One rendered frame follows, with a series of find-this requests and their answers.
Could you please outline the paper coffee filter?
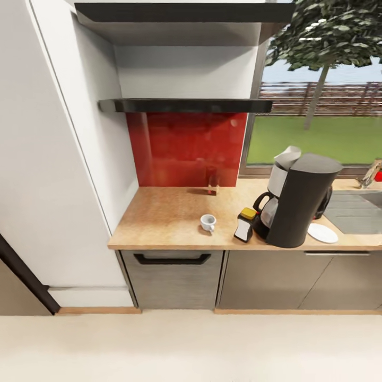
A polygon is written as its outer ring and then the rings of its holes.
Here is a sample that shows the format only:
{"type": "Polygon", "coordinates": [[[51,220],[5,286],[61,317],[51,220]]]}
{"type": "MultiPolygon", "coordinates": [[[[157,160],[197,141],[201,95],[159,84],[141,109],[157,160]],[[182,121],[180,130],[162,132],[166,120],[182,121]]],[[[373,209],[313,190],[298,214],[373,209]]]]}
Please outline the paper coffee filter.
{"type": "Polygon", "coordinates": [[[282,154],[274,159],[287,171],[300,158],[301,150],[296,146],[289,146],[282,154]]]}

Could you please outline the electric kettle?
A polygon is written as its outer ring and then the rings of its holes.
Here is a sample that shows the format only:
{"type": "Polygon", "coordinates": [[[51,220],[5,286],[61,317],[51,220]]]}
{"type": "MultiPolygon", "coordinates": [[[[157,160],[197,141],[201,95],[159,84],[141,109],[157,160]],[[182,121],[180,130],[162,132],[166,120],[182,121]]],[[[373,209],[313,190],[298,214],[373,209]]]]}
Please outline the electric kettle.
{"type": "Polygon", "coordinates": [[[330,187],[327,193],[325,194],[325,197],[323,198],[318,210],[315,213],[315,219],[320,219],[322,217],[323,213],[325,212],[326,206],[329,203],[329,199],[331,198],[331,194],[332,187],[330,187]]]}

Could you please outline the coffee cup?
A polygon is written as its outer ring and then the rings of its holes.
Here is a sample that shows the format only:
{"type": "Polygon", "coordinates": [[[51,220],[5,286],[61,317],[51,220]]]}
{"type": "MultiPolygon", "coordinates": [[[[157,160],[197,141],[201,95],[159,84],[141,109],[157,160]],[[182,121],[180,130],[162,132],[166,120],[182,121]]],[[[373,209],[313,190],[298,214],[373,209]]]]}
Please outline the coffee cup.
{"type": "Polygon", "coordinates": [[[201,217],[201,225],[204,230],[214,232],[215,223],[216,218],[213,215],[203,215],[201,217]]]}

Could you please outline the bottle of coffee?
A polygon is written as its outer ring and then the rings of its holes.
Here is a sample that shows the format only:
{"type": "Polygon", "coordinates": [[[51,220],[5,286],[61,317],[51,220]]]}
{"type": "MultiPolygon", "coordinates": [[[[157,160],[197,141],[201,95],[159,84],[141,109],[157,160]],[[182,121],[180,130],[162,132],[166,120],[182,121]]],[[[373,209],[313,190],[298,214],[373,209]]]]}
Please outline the bottle of coffee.
{"type": "Polygon", "coordinates": [[[244,208],[242,212],[237,216],[238,227],[234,236],[245,243],[253,236],[253,225],[255,224],[258,213],[255,210],[244,208]]]}

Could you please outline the saucer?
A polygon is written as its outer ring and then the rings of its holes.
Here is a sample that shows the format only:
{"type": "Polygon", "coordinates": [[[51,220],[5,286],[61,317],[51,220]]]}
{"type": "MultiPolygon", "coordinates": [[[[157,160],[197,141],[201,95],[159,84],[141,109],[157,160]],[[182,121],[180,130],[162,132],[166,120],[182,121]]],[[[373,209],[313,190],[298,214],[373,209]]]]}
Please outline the saucer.
{"type": "Polygon", "coordinates": [[[307,233],[324,242],[336,242],[338,240],[337,234],[333,230],[321,224],[311,223],[307,233]]]}

